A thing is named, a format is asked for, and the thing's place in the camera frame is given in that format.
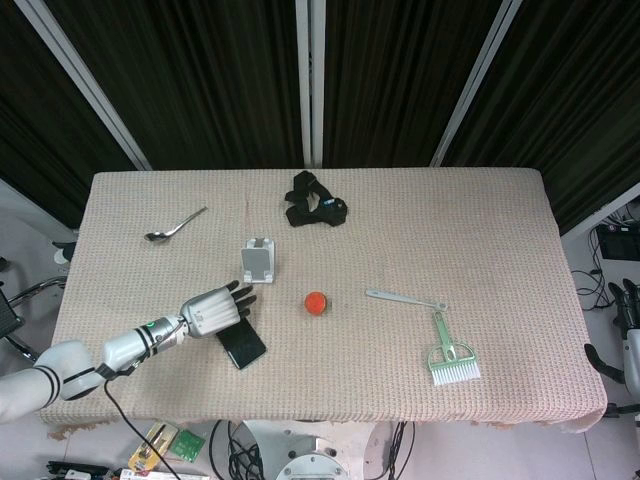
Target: green circuit board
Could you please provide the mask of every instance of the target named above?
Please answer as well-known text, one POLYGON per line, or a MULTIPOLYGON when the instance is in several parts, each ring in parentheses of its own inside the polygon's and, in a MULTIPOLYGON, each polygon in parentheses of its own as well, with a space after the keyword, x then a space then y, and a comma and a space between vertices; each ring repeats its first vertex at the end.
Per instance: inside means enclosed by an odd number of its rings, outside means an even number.
POLYGON ((181 430, 171 444, 170 450, 180 458, 193 463, 198 458, 203 445, 203 438, 194 435, 189 430, 181 430))

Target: white bristles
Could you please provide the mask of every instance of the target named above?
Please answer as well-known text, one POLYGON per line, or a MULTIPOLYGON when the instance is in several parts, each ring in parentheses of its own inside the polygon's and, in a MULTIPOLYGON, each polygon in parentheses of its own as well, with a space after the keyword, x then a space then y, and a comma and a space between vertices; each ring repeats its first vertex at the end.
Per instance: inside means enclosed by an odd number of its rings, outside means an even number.
POLYGON ((473 378, 480 378, 480 369, 474 362, 461 363, 450 367, 436 368, 432 372, 435 385, 464 382, 473 378))

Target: orange ball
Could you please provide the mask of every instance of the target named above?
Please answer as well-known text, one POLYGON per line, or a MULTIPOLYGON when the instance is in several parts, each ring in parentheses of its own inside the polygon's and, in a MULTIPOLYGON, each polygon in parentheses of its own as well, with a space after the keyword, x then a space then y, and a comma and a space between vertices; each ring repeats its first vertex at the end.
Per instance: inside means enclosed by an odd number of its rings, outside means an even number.
POLYGON ((322 292, 311 292, 304 299, 304 307, 311 315, 322 315, 327 309, 327 297, 322 292))

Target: brush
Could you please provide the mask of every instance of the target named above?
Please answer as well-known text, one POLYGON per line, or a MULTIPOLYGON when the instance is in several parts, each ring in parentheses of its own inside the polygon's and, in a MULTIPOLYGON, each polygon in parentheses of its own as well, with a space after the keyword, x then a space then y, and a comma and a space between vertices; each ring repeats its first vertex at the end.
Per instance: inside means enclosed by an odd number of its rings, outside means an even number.
POLYGON ((436 310, 433 312, 433 320, 440 335, 440 345, 431 349, 427 357, 433 383, 446 385, 480 378, 475 352, 466 343, 451 340, 444 313, 436 310), (438 356, 442 357, 443 361, 437 361, 438 356))

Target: black curtain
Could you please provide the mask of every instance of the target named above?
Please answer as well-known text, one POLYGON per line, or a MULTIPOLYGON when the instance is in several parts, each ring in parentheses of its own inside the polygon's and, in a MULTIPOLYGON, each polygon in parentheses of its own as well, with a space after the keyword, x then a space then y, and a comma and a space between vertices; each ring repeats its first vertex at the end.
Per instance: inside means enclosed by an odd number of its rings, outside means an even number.
POLYGON ((525 1, 444 159, 540 170, 562 233, 640 181, 640 3, 525 1))
POLYGON ((93 175, 133 167, 13 1, 0 57, 0 177, 77 227, 93 175))
POLYGON ((292 0, 47 5, 154 169, 303 166, 292 0))
POLYGON ((500 0, 328 0, 323 166, 427 166, 500 0))

